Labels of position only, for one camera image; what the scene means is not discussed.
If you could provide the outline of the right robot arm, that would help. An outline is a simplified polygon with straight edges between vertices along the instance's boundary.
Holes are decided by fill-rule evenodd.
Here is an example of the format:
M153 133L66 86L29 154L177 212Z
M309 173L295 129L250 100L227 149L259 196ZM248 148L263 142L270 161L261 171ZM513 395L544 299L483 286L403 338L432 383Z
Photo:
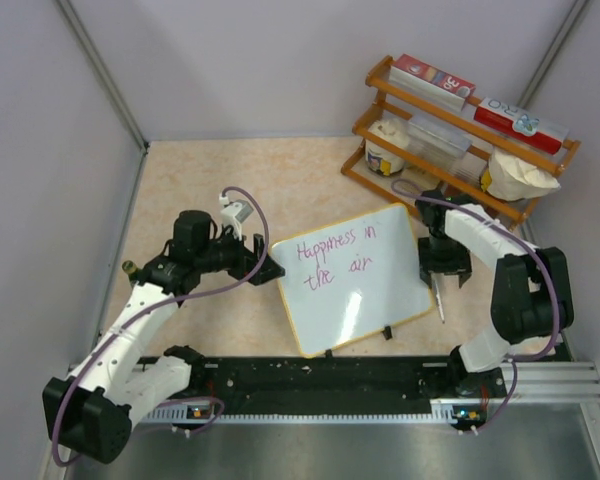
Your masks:
M483 372L504 360L530 362L548 354L574 321L565 254L521 240L466 195L428 190L417 196L415 206L428 229L418 241L419 275L427 286L436 274L455 276L464 285L472 275L472 258L494 273L490 322L451 351L449 388L470 395L482 385Z

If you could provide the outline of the white marker purple cap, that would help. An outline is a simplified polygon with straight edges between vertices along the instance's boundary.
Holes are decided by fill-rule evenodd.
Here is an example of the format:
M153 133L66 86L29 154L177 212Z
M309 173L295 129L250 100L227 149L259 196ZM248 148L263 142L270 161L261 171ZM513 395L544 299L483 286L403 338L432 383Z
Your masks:
M442 293L441 293L438 277L436 275L432 276L432 290L434 293L436 307L437 307L437 311L440 316L441 322L443 324L445 324L446 317L445 317L444 305L443 305L443 301L442 301Z

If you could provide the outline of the yellow framed whiteboard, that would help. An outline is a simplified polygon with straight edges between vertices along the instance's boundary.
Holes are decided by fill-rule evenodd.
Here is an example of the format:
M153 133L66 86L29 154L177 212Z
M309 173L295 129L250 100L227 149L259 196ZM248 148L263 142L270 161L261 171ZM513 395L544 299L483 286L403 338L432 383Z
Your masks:
M405 205L381 209L279 241L270 256L300 354L312 358L434 307L420 278L417 239Z

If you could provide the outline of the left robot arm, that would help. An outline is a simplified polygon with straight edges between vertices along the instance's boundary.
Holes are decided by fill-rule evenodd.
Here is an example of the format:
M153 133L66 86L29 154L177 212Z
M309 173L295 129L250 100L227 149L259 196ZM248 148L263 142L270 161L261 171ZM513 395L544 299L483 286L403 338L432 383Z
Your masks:
M268 254L267 231L254 235L251 247L245 244L243 224L256 210L244 200L224 200L219 222L207 212L185 210L156 257L142 268L124 263L131 294L121 313L66 378L53 377L43 389L58 465L67 463L61 447L112 462L147 414L174 394L192 397L204 390L207 374L192 362L194 352L187 347L165 353L146 373L134 376L132 371L158 330L195 298L203 275L225 272L237 285L261 285L284 276L284 268Z

